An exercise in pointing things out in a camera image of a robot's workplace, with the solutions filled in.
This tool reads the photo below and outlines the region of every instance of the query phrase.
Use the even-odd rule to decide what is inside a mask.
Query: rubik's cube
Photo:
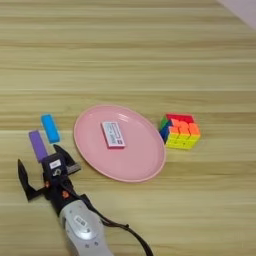
[[[201,137],[192,116],[166,114],[160,126],[160,135],[168,148],[191,149]]]

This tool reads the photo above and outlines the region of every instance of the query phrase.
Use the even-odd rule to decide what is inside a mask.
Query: table surface
[[[255,31],[214,0],[0,0],[0,255],[70,255],[50,203],[28,204],[17,178],[21,158],[42,185],[28,131],[47,112],[82,164],[77,192],[155,255],[255,255],[255,46]],[[166,112],[191,113],[202,140],[167,150],[152,181],[113,181],[72,137],[79,113],[102,103],[155,125]],[[144,255],[128,233],[106,235],[115,255]]]

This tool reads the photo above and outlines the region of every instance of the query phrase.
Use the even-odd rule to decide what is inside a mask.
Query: label on eraser
[[[103,122],[103,132],[109,148],[124,148],[125,143],[117,122]]]

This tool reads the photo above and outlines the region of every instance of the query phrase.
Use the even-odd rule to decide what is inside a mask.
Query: pink plate
[[[104,121],[118,122],[124,149],[108,149]],[[144,117],[119,106],[96,106],[82,113],[74,129],[76,145],[100,173],[119,181],[142,182],[156,176],[165,163],[165,147],[155,127]]]

